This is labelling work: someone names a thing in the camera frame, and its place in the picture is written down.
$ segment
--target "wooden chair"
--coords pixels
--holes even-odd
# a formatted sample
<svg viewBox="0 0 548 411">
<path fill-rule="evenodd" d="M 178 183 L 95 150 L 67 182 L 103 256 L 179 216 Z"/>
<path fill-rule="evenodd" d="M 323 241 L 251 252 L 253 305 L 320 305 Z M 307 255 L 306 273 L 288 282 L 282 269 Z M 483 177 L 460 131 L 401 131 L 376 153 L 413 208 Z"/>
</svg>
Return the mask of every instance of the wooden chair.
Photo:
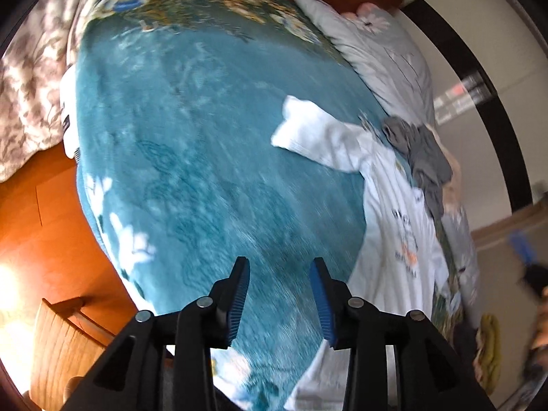
<svg viewBox="0 0 548 411">
<path fill-rule="evenodd" d="M 56 304 L 42 299 L 36 315 L 29 396 L 45 411 L 61 409 L 66 399 L 65 387 L 73 383 L 73 377 L 85 376 L 105 350 L 105 345 L 68 318 L 85 322 L 107 341 L 114 338 L 112 333 L 80 311 L 83 305 L 84 300 L 80 297 Z"/>
</svg>

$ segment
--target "bed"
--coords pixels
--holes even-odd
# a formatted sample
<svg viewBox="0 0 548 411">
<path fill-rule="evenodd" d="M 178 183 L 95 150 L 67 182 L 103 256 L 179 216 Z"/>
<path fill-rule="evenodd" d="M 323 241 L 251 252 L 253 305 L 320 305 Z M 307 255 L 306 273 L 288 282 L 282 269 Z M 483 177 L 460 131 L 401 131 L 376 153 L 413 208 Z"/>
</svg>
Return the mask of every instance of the bed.
<svg viewBox="0 0 548 411">
<path fill-rule="evenodd" d="M 323 257 L 334 278 L 349 279 L 376 224 L 364 217 L 360 174 L 270 138 L 294 96 L 392 150 L 387 108 L 289 0 L 93 0 L 77 37 L 61 84 L 65 148 L 78 160 L 84 214 L 133 301 L 179 310 L 245 255 L 246 309 L 232 348 L 212 354 L 215 385 L 242 409 L 304 409 L 288 398 L 322 340 L 310 262 Z M 426 312 L 451 341 L 461 267 L 442 221 L 434 225 L 448 290 L 429 286 Z"/>
</svg>

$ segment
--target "brown patterned fabric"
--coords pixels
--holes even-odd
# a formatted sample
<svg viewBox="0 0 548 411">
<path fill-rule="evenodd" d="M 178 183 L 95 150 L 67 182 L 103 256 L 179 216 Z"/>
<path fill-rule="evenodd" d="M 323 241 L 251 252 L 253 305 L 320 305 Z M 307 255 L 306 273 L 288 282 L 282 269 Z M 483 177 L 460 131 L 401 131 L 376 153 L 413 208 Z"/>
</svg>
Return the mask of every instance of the brown patterned fabric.
<svg viewBox="0 0 548 411">
<path fill-rule="evenodd" d="M 62 139 L 59 82 L 99 0 L 39 0 L 0 61 L 0 182 Z"/>
</svg>

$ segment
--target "tiled floor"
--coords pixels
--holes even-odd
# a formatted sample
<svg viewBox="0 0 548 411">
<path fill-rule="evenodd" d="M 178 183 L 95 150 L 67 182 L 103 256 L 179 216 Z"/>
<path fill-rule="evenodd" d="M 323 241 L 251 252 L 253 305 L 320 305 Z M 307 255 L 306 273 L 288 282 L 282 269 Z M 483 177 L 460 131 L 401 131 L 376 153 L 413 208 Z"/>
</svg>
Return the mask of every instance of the tiled floor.
<svg viewBox="0 0 548 411">
<path fill-rule="evenodd" d="M 136 311 L 81 212 L 75 174 L 58 145 L 0 184 L 0 358 L 21 391 L 41 298 L 83 296 L 83 312 L 113 333 Z"/>
</svg>

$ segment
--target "gray garment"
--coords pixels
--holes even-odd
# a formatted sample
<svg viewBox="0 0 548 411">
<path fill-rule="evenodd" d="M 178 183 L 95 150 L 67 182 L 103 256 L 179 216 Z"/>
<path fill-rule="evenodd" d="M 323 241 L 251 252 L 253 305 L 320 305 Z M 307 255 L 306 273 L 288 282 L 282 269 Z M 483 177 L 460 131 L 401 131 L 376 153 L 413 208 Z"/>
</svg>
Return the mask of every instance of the gray garment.
<svg viewBox="0 0 548 411">
<path fill-rule="evenodd" d="M 480 327 L 483 314 L 479 298 L 480 267 L 464 207 L 461 207 L 456 215 L 443 215 L 442 225 L 457 268 L 466 319 L 474 329 L 477 329 Z"/>
<path fill-rule="evenodd" d="M 395 116 L 384 120 L 383 131 L 388 142 L 409 162 L 430 214 L 440 219 L 443 216 L 442 186 L 451 180 L 453 170 L 432 131 L 425 125 L 409 125 Z"/>
</svg>

